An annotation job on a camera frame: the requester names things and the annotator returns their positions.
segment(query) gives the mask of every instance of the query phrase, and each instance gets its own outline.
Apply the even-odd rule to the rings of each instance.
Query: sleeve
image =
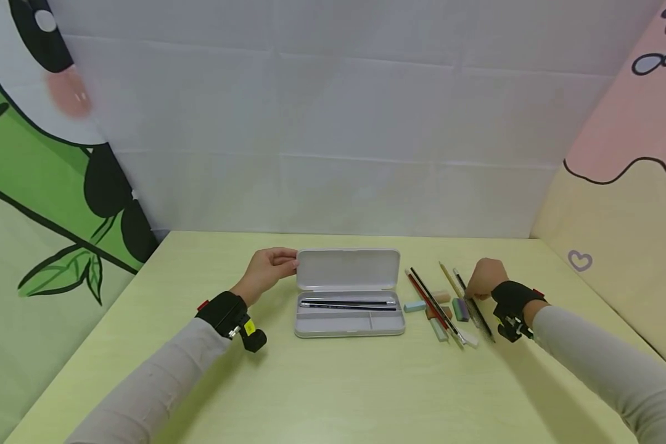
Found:
[[[194,318],[123,379],[67,438],[67,444],[150,443],[231,341]]]
[[[535,315],[535,341],[622,417],[640,444],[666,444],[666,365],[552,305]]]

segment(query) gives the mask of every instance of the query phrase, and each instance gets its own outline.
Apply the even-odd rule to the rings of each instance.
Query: light green table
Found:
[[[173,232],[76,351],[7,443],[59,443],[122,378],[240,277],[261,248],[393,247],[433,289],[437,266],[467,279],[481,257],[652,355],[539,240]],[[403,270],[403,302],[417,300]],[[529,340],[478,350],[437,341],[423,313],[394,337],[294,336],[294,279],[250,310],[268,344],[236,338],[159,436],[162,443],[631,443],[619,417]],[[483,303],[487,319],[493,303]]]

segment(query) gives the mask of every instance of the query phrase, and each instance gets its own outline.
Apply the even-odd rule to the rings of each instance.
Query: wrist strap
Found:
[[[220,333],[220,336],[231,339],[230,332],[243,322],[246,304],[238,295],[230,291],[220,293],[212,300],[205,301],[197,308],[196,318],[200,318]]]
[[[232,339],[239,333],[244,350],[257,352],[266,344],[266,334],[254,326],[246,313],[246,303],[240,296],[225,291],[197,308],[196,318],[207,322],[220,336]]]
[[[514,315],[523,322],[525,322],[523,319],[525,304],[531,300],[545,301],[540,291],[529,289],[525,285],[514,281],[502,282],[491,291],[491,297],[505,312]]]

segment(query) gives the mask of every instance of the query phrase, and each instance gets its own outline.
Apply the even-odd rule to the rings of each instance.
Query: pencil case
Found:
[[[402,305],[395,293],[400,272],[396,249],[304,249],[299,251],[296,283],[296,336],[390,336],[405,331]],[[301,299],[393,300],[394,311],[335,310],[301,307]]]

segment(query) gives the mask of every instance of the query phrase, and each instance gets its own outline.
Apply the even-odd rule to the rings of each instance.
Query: eraser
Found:
[[[440,304],[446,304],[451,300],[449,292],[445,290],[432,291],[432,296],[434,296],[434,300],[436,300],[437,303]]]
[[[432,329],[434,329],[435,335],[439,342],[449,341],[449,337],[446,336],[446,330],[442,328],[442,325],[439,323],[439,319],[429,319],[429,322],[432,324]]]
[[[408,302],[403,308],[405,313],[412,313],[427,308],[427,303],[423,300],[419,300],[417,302]]]
[[[468,331],[462,330],[459,327],[456,327],[456,330],[459,331],[459,334],[466,340],[467,344],[476,348],[479,346],[479,338],[476,335],[472,335]]]
[[[464,301],[459,298],[454,298],[451,301],[451,306],[454,308],[454,315],[459,322],[467,322],[469,320],[469,310],[466,308]]]
[[[464,318],[468,321],[470,318],[469,305],[466,304],[466,301],[463,298],[459,298],[459,308],[462,309],[462,314],[464,315]]]
[[[450,318],[450,319],[451,319],[451,318],[454,317],[454,313],[451,312],[451,308],[449,308],[449,307],[442,307],[442,311],[443,311],[444,313],[446,313],[446,317],[447,317],[447,318]],[[431,308],[427,308],[427,319],[435,319],[435,318],[436,318],[435,315],[432,314],[432,309],[431,309]]]

